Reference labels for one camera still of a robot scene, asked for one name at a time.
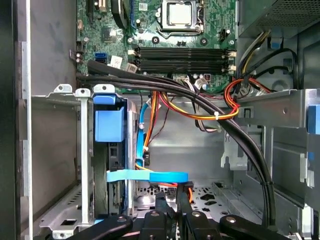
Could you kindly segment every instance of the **motherboard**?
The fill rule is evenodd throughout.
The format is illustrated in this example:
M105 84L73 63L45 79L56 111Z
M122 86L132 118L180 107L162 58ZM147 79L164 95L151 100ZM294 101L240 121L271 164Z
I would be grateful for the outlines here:
M221 92L234 73L236 0L77 0L77 70L87 61ZM118 89L121 93L130 89Z

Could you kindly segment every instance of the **black ram slot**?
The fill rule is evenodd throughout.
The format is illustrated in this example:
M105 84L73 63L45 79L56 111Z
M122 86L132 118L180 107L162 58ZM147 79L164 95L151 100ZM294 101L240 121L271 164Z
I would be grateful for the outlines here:
M223 74L223 62L210 61L149 61L140 60L137 62L142 72L147 73L210 73Z
M141 47L135 49L140 59L219 60L226 52L209 48Z

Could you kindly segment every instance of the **cpu socket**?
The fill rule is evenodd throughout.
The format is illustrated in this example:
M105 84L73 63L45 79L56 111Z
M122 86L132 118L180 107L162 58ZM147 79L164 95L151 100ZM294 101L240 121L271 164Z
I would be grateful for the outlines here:
M160 27L157 31L164 38L193 36L204 32L203 0L162 0L156 13Z

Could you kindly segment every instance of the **blue cable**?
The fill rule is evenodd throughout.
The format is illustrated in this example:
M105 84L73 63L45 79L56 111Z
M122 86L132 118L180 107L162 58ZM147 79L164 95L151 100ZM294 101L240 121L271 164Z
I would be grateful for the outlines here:
M148 108L148 104L144 104L141 113L140 113L140 118L139 118L139 124L144 123L145 121L145 112ZM136 141L136 163L139 166L143 166L143 157L144 157L144 130L143 129L138 129L138 137Z

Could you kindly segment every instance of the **white zip tie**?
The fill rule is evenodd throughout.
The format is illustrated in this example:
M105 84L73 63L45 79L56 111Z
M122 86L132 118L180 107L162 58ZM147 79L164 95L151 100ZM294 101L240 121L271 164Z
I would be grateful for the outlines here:
M219 112L218 111L215 111L214 112L214 115L215 115L215 120L219 120Z

